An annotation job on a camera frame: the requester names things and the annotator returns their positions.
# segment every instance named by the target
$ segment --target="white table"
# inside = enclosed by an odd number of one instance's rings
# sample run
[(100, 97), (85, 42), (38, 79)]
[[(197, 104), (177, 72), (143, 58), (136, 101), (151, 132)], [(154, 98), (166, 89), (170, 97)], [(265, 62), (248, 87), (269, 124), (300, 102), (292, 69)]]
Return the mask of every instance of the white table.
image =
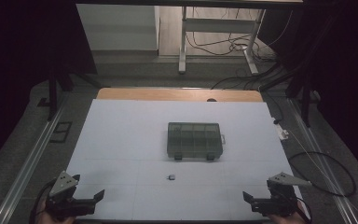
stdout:
[[(219, 123), (221, 158), (168, 158), (170, 121)], [(95, 214), (80, 217), (103, 220), (265, 219), (242, 192), (269, 198), (266, 181), (280, 172), (292, 173), (263, 102), (96, 99), (67, 168), (81, 175), (75, 198), (105, 189)]]

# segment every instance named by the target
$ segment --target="plastic storage box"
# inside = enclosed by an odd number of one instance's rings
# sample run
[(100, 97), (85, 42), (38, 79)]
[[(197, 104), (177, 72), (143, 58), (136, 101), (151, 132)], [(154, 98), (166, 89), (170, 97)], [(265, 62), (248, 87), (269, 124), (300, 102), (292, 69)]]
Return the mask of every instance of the plastic storage box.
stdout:
[(223, 154), (222, 138), (218, 123), (168, 124), (167, 153), (177, 161), (182, 158), (205, 158), (213, 161)]

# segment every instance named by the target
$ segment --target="cable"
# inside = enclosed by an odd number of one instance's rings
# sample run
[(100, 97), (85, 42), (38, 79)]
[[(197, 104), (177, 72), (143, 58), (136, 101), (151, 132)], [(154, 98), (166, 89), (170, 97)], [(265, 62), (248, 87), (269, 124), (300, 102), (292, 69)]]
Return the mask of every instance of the cable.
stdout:
[(262, 47), (261, 49), (266, 48), (266, 47), (269, 47), (270, 45), (272, 45), (272, 44), (274, 44), (275, 42), (277, 42), (277, 41), (283, 36), (284, 32), (285, 32), (286, 29), (287, 29), (287, 26), (289, 25), (290, 20), (292, 19), (292, 15), (293, 15), (293, 10), (290, 11), (289, 19), (287, 19), (287, 23), (286, 23), (286, 25), (284, 26), (284, 29), (283, 29), (283, 31), (281, 32), (281, 34), (278, 36), (278, 38), (276, 38), (274, 41), (272, 41), (271, 43), (267, 44), (266, 46)]
[(338, 196), (338, 197), (351, 197), (352, 195), (354, 195), (356, 193), (356, 183), (354, 181), (354, 178), (353, 176), (351, 175), (351, 173), (349, 172), (349, 170), (342, 164), (340, 163), (339, 161), (337, 161), (336, 159), (334, 159), (333, 157), (327, 155), (327, 154), (324, 154), (322, 152), (316, 152), (316, 151), (307, 151), (307, 152), (300, 152), (300, 153), (297, 153), (296, 155), (290, 157), (288, 159), (289, 161), (289, 164), (298, 172), (299, 175), (301, 175), (305, 180), (307, 181), (310, 181), (309, 179), (307, 179), (300, 171), (298, 171), (298, 169), (291, 163), (291, 160), (298, 157), (298, 156), (301, 156), (301, 155), (309, 155), (309, 154), (316, 154), (316, 155), (321, 155), (321, 156), (325, 156), (327, 158), (329, 158), (330, 160), (334, 161), (336, 164), (338, 164), (344, 171), (345, 173), (347, 173), (348, 177), (351, 179), (351, 183), (352, 183), (352, 188), (351, 188), (351, 191), (349, 193), (335, 193), (335, 192), (332, 192), (332, 191), (329, 191), (329, 190), (326, 190), (326, 189), (323, 189), (322, 187), (314, 184), (311, 182), (312, 186), (315, 187), (316, 189), (319, 189), (323, 192), (326, 192), (326, 193), (329, 193), (329, 194), (332, 194), (334, 196)]
[[(292, 136), (297, 140), (297, 142), (300, 144), (301, 148), (304, 150), (305, 153), (308, 153), (308, 151), (304, 148), (304, 146), (300, 143), (300, 141), (298, 140), (298, 138), (293, 134), (292, 131), (288, 130)], [(322, 169), (316, 164), (316, 162), (312, 159), (312, 157), (310, 155), (308, 155), (310, 157), (310, 160), (313, 162), (313, 164), (319, 169), (319, 171), (322, 173), (322, 175), (331, 182), (332, 186), (337, 190), (340, 191), (338, 189), (338, 187), (333, 183), (333, 181), (322, 171)], [(351, 201), (348, 200), (348, 203), (358, 212), (358, 209), (356, 206), (353, 205), (353, 203), (351, 203)]]
[(36, 200), (34, 201), (34, 207), (31, 210), (30, 217), (28, 219), (29, 224), (35, 224), (36, 216), (44, 211), (43, 210), (41, 212), (36, 212), (37, 206), (39, 205), (39, 201), (42, 198), (43, 193), (46, 191), (46, 189), (52, 188), (54, 183), (56, 182), (56, 180), (57, 180), (57, 178), (54, 178), (54, 179), (50, 180), (45, 186), (43, 186), (43, 188), (37, 194)]
[(275, 63), (274, 65), (272, 65), (270, 67), (269, 70), (267, 70), (266, 72), (264, 73), (260, 73), (256, 76), (251, 76), (251, 77), (226, 77), (226, 78), (223, 78), (222, 80), (216, 82), (212, 87), (211, 87), (211, 90), (213, 90), (217, 85), (219, 85), (220, 83), (224, 82), (224, 81), (227, 81), (227, 80), (231, 80), (231, 79), (253, 79), (253, 78), (259, 78), (260, 76), (266, 76), (268, 74), (270, 74), (273, 70), (275, 70), (277, 67), (279, 66), (278, 63)]
[(248, 83), (246, 83), (246, 84), (243, 86), (243, 89), (246, 91), (246, 90), (247, 90), (246, 87), (248, 86), (249, 83), (252, 83), (252, 82), (255, 83), (255, 82), (256, 82), (257, 80), (259, 80), (260, 78), (265, 77), (265, 76), (271, 74), (271, 72), (273, 72), (273, 71), (274, 71), (276, 68), (278, 68), (279, 66), (281, 66), (281, 63), (279, 63), (279, 62), (275, 63), (274, 65), (272, 65), (272, 66), (270, 67), (270, 69), (269, 69), (268, 71), (259, 74), (259, 76), (255, 77), (253, 80), (251, 80), (251, 81), (249, 81)]
[(226, 53), (213, 53), (213, 52), (211, 52), (211, 51), (209, 51), (209, 50), (207, 50), (207, 49), (199, 48), (199, 47), (196, 47), (196, 46), (192, 45), (192, 44), (190, 43), (190, 41), (188, 40), (187, 34), (186, 34), (186, 39), (187, 39), (188, 44), (189, 44), (191, 47), (193, 47), (194, 49), (200, 49), (200, 50), (206, 51), (206, 52), (208, 52), (208, 53), (210, 53), (210, 54), (212, 54), (212, 55), (223, 56), (223, 55), (228, 55), (229, 53), (232, 52), (232, 50), (231, 50), (231, 51), (226, 52)]
[(298, 198), (298, 197), (296, 197), (296, 199), (298, 199), (298, 200), (301, 201), (303, 204), (305, 204), (305, 206), (306, 206), (306, 208), (307, 208), (307, 211), (308, 211), (308, 213), (310, 214), (310, 220), (313, 220), (312, 212), (310, 211), (310, 206), (309, 206), (306, 202), (304, 202), (304, 200), (302, 200), (302, 199), (300, 199), (300, 198)]

